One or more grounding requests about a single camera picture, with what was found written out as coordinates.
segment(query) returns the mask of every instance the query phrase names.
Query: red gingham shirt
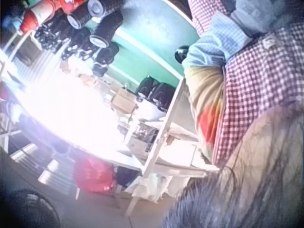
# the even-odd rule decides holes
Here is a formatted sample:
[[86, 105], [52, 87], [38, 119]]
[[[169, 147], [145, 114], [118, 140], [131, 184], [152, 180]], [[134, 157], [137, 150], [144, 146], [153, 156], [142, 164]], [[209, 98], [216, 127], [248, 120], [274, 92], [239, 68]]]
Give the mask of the red gingham shirt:
[[[221, 0], [189, 0], [201, 36], [215, 11], [227, 14]], [[222, 166], [252, 122], [274, 106], [304, 98], [304, 23], [254, 40], [225, 66], [225, 107], [212, 162]]]

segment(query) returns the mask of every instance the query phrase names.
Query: red bag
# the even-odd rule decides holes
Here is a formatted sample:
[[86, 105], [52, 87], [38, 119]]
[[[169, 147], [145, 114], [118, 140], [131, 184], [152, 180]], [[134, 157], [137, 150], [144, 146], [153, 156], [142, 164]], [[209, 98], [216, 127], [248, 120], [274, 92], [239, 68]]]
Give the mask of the red bag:
[[90, 156], [79, 159], [74, 169], [77, 187], [90, 192], [109, 191], [113, 187], [113, 165]]

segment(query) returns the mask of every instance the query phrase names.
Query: concrete floor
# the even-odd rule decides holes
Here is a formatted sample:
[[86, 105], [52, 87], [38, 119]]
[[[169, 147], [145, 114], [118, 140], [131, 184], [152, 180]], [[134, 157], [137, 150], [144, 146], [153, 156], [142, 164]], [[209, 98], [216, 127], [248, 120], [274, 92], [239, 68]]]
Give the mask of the concrete floor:
[[124, 213], [131, 200], [130, 195], [121, 194], [120, 202], [114, 195], [80, 191], [64, 196], [40, 183], [27, 169], [12, 160], [5, 152], [0, 153], [1, 186], [4, 198], [20, 189], [31, 189], [45, 196], [56, 209], [62, 228], [157, 228], [164, 214], [175, 199], [165, 197], [159, 203], [141, 200], [135, 206], [130, 218]]

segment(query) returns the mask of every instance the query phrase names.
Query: blue fabric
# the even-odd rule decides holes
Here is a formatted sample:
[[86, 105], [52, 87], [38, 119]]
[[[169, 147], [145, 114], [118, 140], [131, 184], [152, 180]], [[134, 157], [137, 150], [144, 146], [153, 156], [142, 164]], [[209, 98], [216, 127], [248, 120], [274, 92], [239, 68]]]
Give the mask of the blue fabric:
[[213, 66], [222, 67], [252, 39], [229, 17], [216, 12], [201, 38], [189, 47], [184, 68]]
[[209, 31], [190, 46], [184, 68], [222, 67], [254, 37], [304, 19], [303, 0], [237, 0], [230, 17], [216, 12]]

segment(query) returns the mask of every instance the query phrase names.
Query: light blue shirt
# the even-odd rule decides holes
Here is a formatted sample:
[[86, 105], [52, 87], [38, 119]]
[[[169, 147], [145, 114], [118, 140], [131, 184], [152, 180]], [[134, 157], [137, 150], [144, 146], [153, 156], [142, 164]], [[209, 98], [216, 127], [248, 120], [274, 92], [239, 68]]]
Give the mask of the light blue shirt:
[[189, 67], [223, 67], [225, 62], [252, 41], [229, 17], [216, 12], [201, 38], [189, 47], [187, 57], [182, 62]]

